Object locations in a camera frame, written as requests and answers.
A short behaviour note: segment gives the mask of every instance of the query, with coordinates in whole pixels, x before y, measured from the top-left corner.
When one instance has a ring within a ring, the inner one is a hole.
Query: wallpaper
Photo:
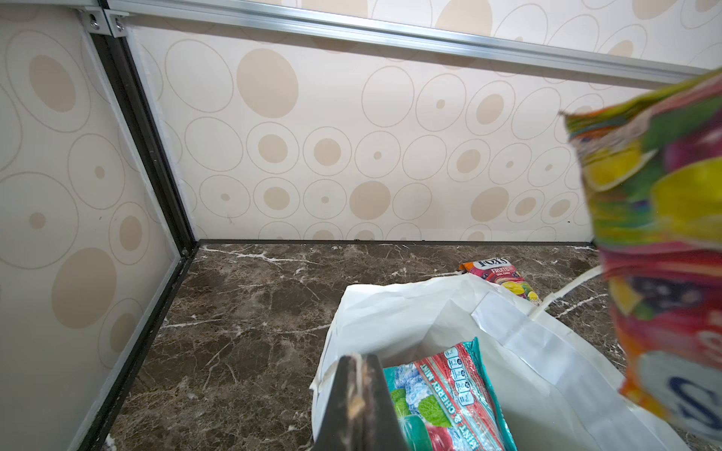
[[[643,92],[201,22],[134,24],[199,238],[586,241],[558,112]]]
[[[707,69],[722,66],[720,0],[261,0]]]
[[[0,6],[0,53],[0,449],[75,449],[177,251],[77,13]]]

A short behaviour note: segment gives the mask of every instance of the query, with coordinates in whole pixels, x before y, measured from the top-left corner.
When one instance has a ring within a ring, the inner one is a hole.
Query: metal bracket
[[[82,23],[88,33],[113,36],[114,38],[124,38],[128,35],[125,18],[129,15],[127,12],[103,9],[97,6],[86,6],[80,9]]]

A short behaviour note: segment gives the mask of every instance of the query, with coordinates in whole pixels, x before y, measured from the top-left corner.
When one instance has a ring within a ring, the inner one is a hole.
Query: beige wallpaper with circles
[[[720,0],[260,0],[261,3],[714,69]]]
[[[131,44],[199,238],[586,241],[557,113],[643,92],[152,17]]]
[[[0,53],[0,449],[65,450],[177,252],[75,11],[0,5]]]

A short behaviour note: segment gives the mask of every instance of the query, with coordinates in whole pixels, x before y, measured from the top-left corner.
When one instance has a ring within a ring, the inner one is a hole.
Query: snack package
[[[471,261],[462,263],[458,268],[460,271],[467,271],[479,276],[485,281],[501,285],[519,297],[530,301],[539,301],[539,296],[531,289],[531,285],[506,258]]]
[[[620,392],[722,442],[722,71],[566,125],[627,355]]]
[[[411,451],[516,451],[478,338],[383,373]]]

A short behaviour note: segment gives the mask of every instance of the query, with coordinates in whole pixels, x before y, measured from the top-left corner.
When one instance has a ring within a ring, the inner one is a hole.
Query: black edge strip
[[[148,355],[150,346],[158,334],[163,319],[168,313],[168,309],[170,309],[170,305],[173,303],[173,298],[175,298],[176,293],[178,293],[178,289],[181,287],[181,283],[186,277],[197,251],[198,246],[193,249],[188,257],[181,258],[175,267],[173,274],[168,280],[168,284],[166,284],[158,302],[156,302],[153,311],[150,313],[148,322],[143,326],[138,340],[133,345],[128,359],[123,364],[118,378],[113,383],[113,386],[110,387],[108,396],[95,414],[95,419],[85,434],[85,438],[78,447],[78,450],[100,450],[105,442],[105,438],[110,432],[110,428],[113,427],[118,412],[120,412],[121,407],[123,407],[123,402],[133,385],[133,381],[138,375],[138,371],[143,366],[143,361],[146,355]]]
[[[203,245],[589,246],[586,241],[199,240]]]
[[[181,255],[196,244],[125,38],[90,35]]]

